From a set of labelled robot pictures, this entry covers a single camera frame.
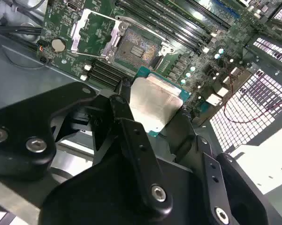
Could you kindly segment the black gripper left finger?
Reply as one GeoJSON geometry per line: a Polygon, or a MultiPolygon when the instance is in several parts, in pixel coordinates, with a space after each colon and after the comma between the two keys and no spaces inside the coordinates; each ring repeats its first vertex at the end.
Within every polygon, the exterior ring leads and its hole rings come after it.
{"type": "Polygon", "coordinates": [[[0,176],[35,180],[48,171],[56,143],[75,133],[76,110],[84,109],[102,154],[99,164],[120,154],[131,166],[141,205],[152,217],[166,217],[172,195],[144,127],[120,95],[97,94],[73,82],[0,109],[0,176]]]}

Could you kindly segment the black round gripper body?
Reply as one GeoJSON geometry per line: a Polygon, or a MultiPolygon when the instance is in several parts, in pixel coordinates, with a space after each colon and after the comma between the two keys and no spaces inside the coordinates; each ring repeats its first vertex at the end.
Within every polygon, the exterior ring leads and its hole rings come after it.
{"type": "Polygon", "coordinates": [[[41,225],[206,225],[209,223],[195,175],[158,159],[173,197],[170,214],[154,219],[141,205],[131,166],[120,155],[92,166],[55,188],[39,215],[41,225]]]}

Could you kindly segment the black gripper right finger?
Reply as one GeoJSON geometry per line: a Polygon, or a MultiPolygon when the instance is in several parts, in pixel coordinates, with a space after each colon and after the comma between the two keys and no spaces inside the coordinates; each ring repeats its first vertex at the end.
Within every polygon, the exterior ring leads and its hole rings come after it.
{"type": "Polygon", "coordinates": [[[213,225],[272,225],[274,209],[238,162],[229,154],[213,153],[197,134],[181,107],[166,125],[174,161],[199,179],[205,213],[213,225]]]}

